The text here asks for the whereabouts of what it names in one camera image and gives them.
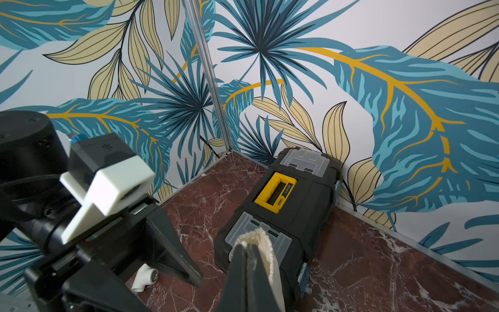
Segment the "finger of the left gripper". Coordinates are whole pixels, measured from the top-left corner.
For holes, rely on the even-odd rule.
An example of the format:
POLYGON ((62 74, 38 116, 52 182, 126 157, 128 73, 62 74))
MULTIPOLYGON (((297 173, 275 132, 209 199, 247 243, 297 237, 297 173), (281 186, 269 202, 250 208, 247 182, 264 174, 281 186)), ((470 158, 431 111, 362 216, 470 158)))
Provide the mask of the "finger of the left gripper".
POLYGON ((195 287, 203 274, 179 240, 167 212, 158 207, 145 221, 144 262, 195 287))
POLYGON ((73 311, 148 311, 109 269, 81 269, 62 286, 73 311))

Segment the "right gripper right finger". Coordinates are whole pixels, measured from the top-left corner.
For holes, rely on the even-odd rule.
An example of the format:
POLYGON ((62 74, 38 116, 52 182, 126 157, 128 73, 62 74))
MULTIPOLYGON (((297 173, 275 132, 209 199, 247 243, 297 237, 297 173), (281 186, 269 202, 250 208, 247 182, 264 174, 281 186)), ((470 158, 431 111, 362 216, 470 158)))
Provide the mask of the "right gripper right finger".
POLYGON ((270 286, 256 245, 249 245, 249 311, 284 311, 270 286))

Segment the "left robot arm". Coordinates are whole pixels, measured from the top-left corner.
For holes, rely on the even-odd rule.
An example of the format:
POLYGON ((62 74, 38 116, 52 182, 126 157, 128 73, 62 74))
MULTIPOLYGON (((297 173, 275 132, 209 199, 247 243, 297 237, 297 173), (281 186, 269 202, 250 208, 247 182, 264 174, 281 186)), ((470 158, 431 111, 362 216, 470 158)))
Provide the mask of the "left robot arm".
POLYGON ((75 135, 66 152, 47 115, 1 113, 1 229, 41 250, 24 274, 39 311, 145 311, 126 285, 143 265, 201 284, 154 179, 114 133, 75 135))

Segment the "cream cloth soil bag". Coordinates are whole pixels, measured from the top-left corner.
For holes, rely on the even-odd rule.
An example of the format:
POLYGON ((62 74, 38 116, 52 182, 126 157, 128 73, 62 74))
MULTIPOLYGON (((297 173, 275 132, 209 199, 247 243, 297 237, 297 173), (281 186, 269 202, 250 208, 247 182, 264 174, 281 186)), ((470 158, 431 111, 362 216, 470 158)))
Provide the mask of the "cream cloth soil bag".
POLYGON ((285 301, 281 283, 279 263, 270 240, 270 236, 262 228, 240 235, 235 241, 235 247, 242 245, 256 245, 262 257, 262 263, 266 272, 266 277, 274 295, 274 299, 279 307, 279 311, 285 311, 285 301))

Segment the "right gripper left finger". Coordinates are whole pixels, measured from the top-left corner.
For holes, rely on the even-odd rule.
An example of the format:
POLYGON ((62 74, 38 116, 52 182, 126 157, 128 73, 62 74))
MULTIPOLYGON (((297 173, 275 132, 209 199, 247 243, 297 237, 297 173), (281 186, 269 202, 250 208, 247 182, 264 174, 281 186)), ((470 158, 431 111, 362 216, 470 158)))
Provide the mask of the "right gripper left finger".
POLYGON ((256 311, 252 279, 257 265, 257 246, 239 244, 229 265, 226 283, 216 311, 256 311))

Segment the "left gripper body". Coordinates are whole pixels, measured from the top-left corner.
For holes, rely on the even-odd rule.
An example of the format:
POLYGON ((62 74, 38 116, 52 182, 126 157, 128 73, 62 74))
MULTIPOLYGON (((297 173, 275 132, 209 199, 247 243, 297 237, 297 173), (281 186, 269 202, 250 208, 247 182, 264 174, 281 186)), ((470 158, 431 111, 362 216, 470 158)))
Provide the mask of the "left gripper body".
POLYGON ((81 269, 109 269, 126 285, 145 263, 145 221, 155 208, 156 201, 145 195, 130 208, 101 222, 73 242, 57 247, 29 267, 25 279, 36 308, 73 311, 66 305, 62 286, 81 269))

